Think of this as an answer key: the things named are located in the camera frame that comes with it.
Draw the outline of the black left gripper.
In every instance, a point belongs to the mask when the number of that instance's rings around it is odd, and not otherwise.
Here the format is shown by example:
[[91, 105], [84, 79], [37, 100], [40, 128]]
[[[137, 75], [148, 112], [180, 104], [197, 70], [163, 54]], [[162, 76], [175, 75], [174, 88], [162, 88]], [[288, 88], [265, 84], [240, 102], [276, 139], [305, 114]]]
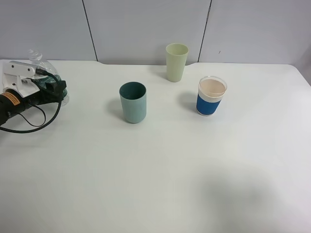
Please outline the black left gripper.
[[27, 97], [22, 97], [13, 89], [8, 89], [0, 95], [0, 125], [5, 124], [12, 117], [20, 115], [28, 124], [35, 126], [22, 115], [22, 112], [36, 108], [43, 113], [44, 121], [40, 125], [43, 126], [46, 123], [46, 114], [38, 106], [45, 103], [59, 103], [66, 96], [64, 94], [67, 87], [66, 81], [56, 82], [52, 77], [43, 77], [32, 79], [32, 82], [36, 85], [46, 85], [46, 87], [40, 87], [38, 92]]

